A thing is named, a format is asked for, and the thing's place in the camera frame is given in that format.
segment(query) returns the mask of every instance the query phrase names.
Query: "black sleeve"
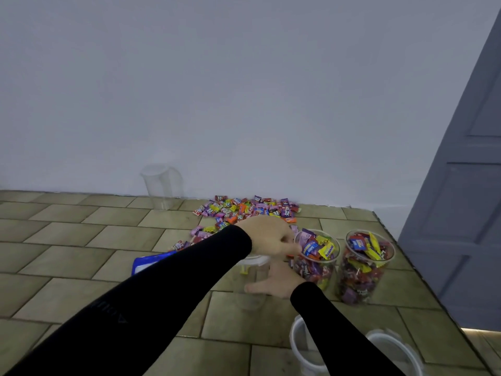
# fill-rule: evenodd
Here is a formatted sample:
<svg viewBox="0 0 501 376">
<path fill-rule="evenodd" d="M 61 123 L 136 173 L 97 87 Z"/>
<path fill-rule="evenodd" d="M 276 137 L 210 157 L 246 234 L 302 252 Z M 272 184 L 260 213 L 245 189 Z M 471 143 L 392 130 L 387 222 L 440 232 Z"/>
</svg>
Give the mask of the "black sleeve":
<svg viewBox="0 0 501 376">
<path fill-rule="evenodd" d="M 340 371 L 358 374 L 359 368 L 341 369 L 339 360 L 342 359 L 343 364 L 354 367 L 377 364 L 382 374 L 405 376 L 336 309 L 314 283 L 304 282 L 294 289 L 291 303 L 305 320 L 330 374 L 337 374 Z M 325 317 L 329 317 L 329 321 L 335 324 L 326 325 Z"/>
<path fill-rule="evenodd" d="M 159 261 L 78 312 L 6 376 L 142 375 L 251 248 L 249 236 L 230 226 Z"/>
</svg>

